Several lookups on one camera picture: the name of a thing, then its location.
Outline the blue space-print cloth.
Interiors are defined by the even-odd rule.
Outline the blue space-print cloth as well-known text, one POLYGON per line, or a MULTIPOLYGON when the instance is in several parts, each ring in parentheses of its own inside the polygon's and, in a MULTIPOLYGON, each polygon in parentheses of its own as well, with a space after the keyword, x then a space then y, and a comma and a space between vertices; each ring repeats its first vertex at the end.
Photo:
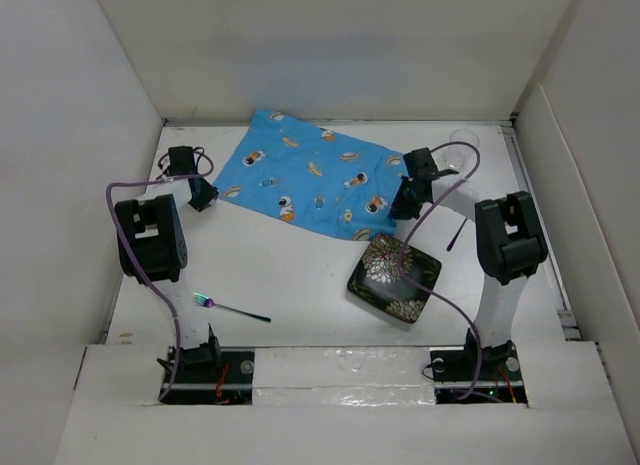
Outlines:
POLYGON ((220 199, 331 238, 394 234, 402 153, 258 110, 214 185, 220 199))

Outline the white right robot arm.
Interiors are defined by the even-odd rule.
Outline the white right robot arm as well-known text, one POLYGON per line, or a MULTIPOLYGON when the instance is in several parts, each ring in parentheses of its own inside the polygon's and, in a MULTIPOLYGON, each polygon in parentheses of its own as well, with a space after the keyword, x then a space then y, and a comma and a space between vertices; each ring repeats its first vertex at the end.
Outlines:
POLYGON ((530 193, 504 193, 472 179, 478 165, 462 175, 439 169, 432 150, 403 156, 408 174, 401 179, 390 209, 395 220, 414 219, 417 230, 439 206, 475 224, 476 256, 484 273, 478 312, 469 325, 470 345, 462 366, 483 379, 499 364, 498 353, 510 346, 512 324, 527 281, 548 257, 548 246, 530 193))

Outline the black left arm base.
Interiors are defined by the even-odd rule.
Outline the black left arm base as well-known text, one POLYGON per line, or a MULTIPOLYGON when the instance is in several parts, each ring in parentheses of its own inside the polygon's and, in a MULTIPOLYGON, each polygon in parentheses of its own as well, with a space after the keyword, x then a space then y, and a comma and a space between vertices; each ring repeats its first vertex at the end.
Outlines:
POLYGON ((164 371, 159 401, 166 405, 244 406, 253 402, 256 353, 252 348, 223 348, 209 327, 198 347, 176 350, 157 362, 164 371))

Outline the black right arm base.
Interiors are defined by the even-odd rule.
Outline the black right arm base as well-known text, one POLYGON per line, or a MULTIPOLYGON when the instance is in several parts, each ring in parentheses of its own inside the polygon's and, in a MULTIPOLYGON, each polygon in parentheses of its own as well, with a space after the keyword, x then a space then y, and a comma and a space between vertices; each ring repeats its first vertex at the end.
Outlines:
POLYGON ((467 332, 463 345, 429 349, 422 375, 434 385, 438 405, 528 404, 516 345, 512 340, 477 354, 467 332))

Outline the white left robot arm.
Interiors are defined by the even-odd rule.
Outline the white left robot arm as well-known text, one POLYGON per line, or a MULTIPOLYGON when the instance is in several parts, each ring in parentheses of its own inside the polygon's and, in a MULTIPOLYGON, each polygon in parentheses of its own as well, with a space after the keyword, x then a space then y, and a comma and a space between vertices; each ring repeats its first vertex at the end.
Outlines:
POLYGON ((135 188, 135 183, 107 186, 106 201, 116 229, 123 273, 151 290, 169 309, 174 327, 175 350, 194 350, 188 369, 201 381, 212 381, 222 372, 222 356, 209 347, 207 326, 193 317, 191 292, 184 270, 188 249, 180 212, 189 208, 202 212, 214 203, 219 192, 207 177, 213 161, 201 147, 171 147, 160 158, 160 176, 139 185, 145 192, 136 198, 113 200, 116 188, 135 188))

